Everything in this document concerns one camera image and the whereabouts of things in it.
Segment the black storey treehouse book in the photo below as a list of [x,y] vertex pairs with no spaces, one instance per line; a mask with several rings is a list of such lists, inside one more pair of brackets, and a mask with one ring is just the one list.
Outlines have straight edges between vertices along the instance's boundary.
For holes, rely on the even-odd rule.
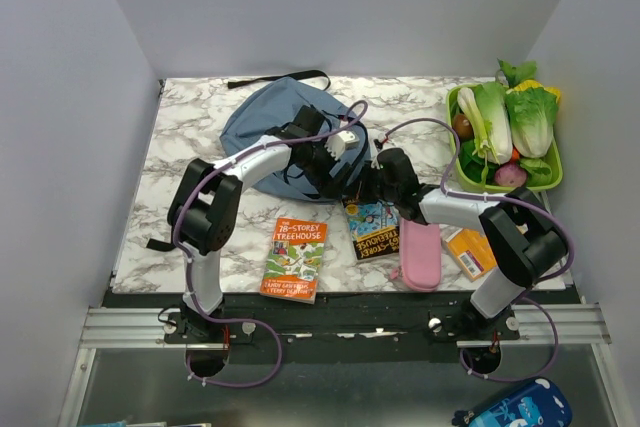
[[399,220],[390,203],[344,199],[342,205],[358,261],[368,261],[399,251]]

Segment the blue student backpack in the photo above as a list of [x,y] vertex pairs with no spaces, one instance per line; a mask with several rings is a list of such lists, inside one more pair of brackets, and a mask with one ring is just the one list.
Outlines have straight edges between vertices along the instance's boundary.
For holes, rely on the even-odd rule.
[[[326,90],[308,85],[309,79],[320,77],[322,74],[320,70],[308,70],[261,78],[263,88],[254,92],[241,104],[222,130],[220,141],[226,158],[249,147],[266,130],[291,122],[303,106],[313,106],[328,116],[321,128],[322,132],[336,127],[339,117],[349,109]],[[368,132],[361,120],[352,128],[352,132],[359,137],[359,145],[347,151],[340,159],[342,162],[354,164],[352,176],[341,199],[320,199],[310,182],[302,176],[301,170],[293,165],[284,172],[267,177],[253,188],[278,198],[305,202],[327,203],[342,200],[354,189],[360,170],[371,159]],[[168,242],[151,239],[147,246],[159,252],[169,252],[176,248],[172,243],[172,235]]]

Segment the orange storey treehouse book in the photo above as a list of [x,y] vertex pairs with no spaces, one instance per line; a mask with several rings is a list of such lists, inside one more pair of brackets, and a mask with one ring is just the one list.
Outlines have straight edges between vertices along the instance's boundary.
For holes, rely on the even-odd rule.
[[314,304],[327,230],[327,224],[322,222],[278,218],[260,284],[260,294]]

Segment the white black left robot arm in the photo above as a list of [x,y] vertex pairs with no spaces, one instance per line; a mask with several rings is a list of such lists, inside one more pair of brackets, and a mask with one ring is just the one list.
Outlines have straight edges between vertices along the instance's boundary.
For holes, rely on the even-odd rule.
[[214,163],[190,162],[168,212],[173,245],[182,251],[185,265],[185,307],[193,311],[187,329],[201,342],[214,340],[222,324],[215,312],[223,302],[220,286],[221,250],[230,239],[242,194],[267,177],[299,168],[320,199],[339,200],[352,176],[354,164],[336,170],[344,154],[357,147],[352,128],[362,116],[348,110],[327,132],[328,116],[303,106],[291,122],[272,127],[249,147]]

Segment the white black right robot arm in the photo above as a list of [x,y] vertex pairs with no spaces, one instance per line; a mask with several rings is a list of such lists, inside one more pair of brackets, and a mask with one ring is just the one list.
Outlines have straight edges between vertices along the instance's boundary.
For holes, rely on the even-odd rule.
[[448,225],[485,235],[497,267],[443,327],[456,338],[485,337],[499,317],[562,259],[574,245],[560,222],[525,187],[501,195],[480,195],[422,183],[400,148],[381,151],[362,168],[354,192],[365,202],[385,201],[400,217],[421,225]]

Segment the pink pencil case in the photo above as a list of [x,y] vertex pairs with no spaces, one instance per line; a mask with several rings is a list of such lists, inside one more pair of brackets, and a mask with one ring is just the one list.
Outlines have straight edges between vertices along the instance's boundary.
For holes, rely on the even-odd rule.
[[422,225],[404,218],[399,226],[399,267],[391,274],[413,291],[435,291],[441,281],[441,237],[438,224]]

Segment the green plastic vegetable basket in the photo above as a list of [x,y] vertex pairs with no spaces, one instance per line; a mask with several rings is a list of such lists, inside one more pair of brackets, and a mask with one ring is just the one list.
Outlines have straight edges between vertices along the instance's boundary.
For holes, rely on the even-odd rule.
[[446,97],[454,170],[471,192],[545,191],[563,178],[554,126],[559,93],[536,81],[462,85]]

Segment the brown mushroom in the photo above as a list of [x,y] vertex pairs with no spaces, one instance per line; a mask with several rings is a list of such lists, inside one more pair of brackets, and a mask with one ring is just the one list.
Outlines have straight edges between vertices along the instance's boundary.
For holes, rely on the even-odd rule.
[[454,116],[452,127],[461,142],[466,142],[474,138],[472,124],[464,114],[456,114]]

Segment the orange notebook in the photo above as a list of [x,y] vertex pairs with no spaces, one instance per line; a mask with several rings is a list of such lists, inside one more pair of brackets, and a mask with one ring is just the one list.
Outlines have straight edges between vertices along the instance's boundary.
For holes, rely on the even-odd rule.
[[444,247],[470,281],[476,281],[494,268],[497,261],[484,234],[458,228],[444,237]]

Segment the white green leek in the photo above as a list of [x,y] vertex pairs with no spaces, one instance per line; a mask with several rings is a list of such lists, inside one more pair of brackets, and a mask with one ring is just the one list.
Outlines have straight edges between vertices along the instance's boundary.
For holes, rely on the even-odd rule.
[[462,87],[457,93],[457,103],[461,112],[469,120],[474,133],[474,153],[480,158],[489,161],[493,154],[486,123],[477,106],[473,91],[468,87]]

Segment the napa cabbage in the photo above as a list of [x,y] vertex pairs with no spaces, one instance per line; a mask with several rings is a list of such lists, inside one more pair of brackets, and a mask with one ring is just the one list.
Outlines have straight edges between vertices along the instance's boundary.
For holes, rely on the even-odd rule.
[[499,165],[508,163],[512,157],[513,143],[505,107],[506,88],[497,81],[479,84],[473,88],[476,105],[488,126],[491,144],[489,160]]
[[554,138],[559,109],[556,97],[541,88],[508,91],[505,103],[516,149],[523,157],[544,157]]

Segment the right napa cabbage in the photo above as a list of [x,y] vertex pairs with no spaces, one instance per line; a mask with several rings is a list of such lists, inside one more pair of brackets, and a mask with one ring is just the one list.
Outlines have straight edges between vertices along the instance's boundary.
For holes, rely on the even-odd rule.
[[554,138],[559,109],[556,97],[541,88],[508,91],[505,103],[516,149],[523,157],[544,157]]

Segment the green leafy lettuce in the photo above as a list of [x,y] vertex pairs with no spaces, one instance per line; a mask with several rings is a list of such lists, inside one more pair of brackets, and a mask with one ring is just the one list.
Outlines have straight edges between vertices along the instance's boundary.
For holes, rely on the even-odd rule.
[[498,64],[510,88],[514,88],[524,81],[534,80],[537,73],[537,62],[533,60],[525,61],[519,65],[513,65],[505,60],[499,59]]

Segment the blue shark pencil case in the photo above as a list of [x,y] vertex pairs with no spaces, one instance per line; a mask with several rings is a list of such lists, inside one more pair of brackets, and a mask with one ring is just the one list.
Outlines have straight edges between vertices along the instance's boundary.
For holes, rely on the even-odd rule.
[[537,377],[470,409],[458,410],[452,426],[569,426],[573,411],[551,380]]

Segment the aluminium rail frame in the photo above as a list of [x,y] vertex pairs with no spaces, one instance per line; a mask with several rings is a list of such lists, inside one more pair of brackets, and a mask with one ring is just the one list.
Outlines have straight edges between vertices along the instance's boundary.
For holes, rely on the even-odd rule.
[[[85,349],[171,348],[220,350],[223,344],[209,340],[190,340],[185,334],[173,342],[157,319],[158,310],[91,309],[86,315],[80,337]],[[519,337],[500,340],[504,346],[560,344],[609,344],[612,342],[601,308],[597,304],[556,304],[538,309],[532,305],[513,308],[507,324]]]

